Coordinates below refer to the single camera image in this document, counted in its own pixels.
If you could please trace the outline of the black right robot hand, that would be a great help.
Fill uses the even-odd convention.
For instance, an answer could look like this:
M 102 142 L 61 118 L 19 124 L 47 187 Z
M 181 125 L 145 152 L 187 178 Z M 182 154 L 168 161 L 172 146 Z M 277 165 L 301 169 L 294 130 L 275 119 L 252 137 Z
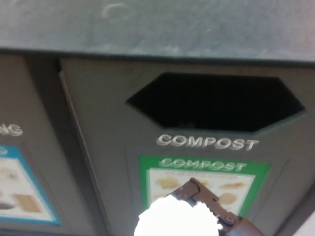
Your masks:
M 222 208 L 219 197 L 195 178 L 191 178 L 170 195 L 178 200 L 186 201 L 191 206 L 198 202 L 204 203 L 222 225 L 222 229 L 219 230 L 220 236 L 264 236 L 249 220 Z

